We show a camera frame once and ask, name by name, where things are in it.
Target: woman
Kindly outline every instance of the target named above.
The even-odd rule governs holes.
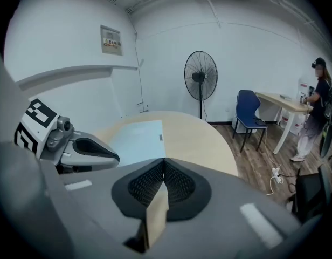
[[[313,110],[300,132],[298,153],[291,158],[292,161],[304,161],[305,156],[310,153],[317,136],[322,132],[327,121],[324,116],[324,105],[331,86],[331,77],[324,59],[316,59],[313,68],[316,77],[318,77],[317,87],[311,97],[304,99],[304,103],[312,104]]]

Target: baseboard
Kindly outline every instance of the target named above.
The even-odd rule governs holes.
[[[226,126],[226,125],[232,125],[232,121],[225,121],[225,122],[207,122],[209,125],[212,125],[212,126],[217,126],[217,125],[220,125],[220,126]],[[276,121],[265,121],[266,124],[268,125],[271,125],[271,124],[276,124]]]

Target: hat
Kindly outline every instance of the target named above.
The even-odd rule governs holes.
[[[323,67],[327,67],[326,61],[322,58],[316,59],[315,62],[312,63],[312,68],[316,67],[316,65],[322,65]]]

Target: wooden desk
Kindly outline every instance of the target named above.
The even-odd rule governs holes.
[[[109,143],[123,125],[154,120],[162,122],[167,157],[238,176],[236,161],[225,139],[208,123],[185,113],[144,112],[123,118],[114,127],[98,131],[94,135]]]
[[[275,94],[275,93],[256,92],[256,95],[259,98],[265,99],[267,101],[272,102],[273,104],[276,104],[276,105],[280,106],[280,110],[279,110],[279,113],[278,113],[277,124],[280,123],[280,120],[281,120],[281,117],[282,117],[282,115],[281,115],[282,108],[289,111],[289,118],[288,118],[288,121],[287,121],[287,126],[286,126],[285,130],[283,131],[283,134],[280,138],[280,141],[277,144],[277,146],[276,146],[276,148],[273,152],[274,154],[277,154],[279,152],[283,142],[285,142],[285,140],[286,140],[288,132],[289,132],[289,130],[291,128],[291,125],[293,123],[294,116],[296,114],[309,113],[309,112],[312,111],[313,108],[310,105],[304,105],[304,104],[301,104],[300,102],[295,101],[295,100],[292,100],[292,101],[285,100],[285,99],[281,98],[279,94]]]

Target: white shoe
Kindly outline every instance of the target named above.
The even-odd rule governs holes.
[[[305,160],[305,157],[304,156],[301,156],[299,154],[296,154],[295,156],[293,156],[291,158],[292,161],[295,161],[295,162],[301,162],[301,161],[304,161]]]

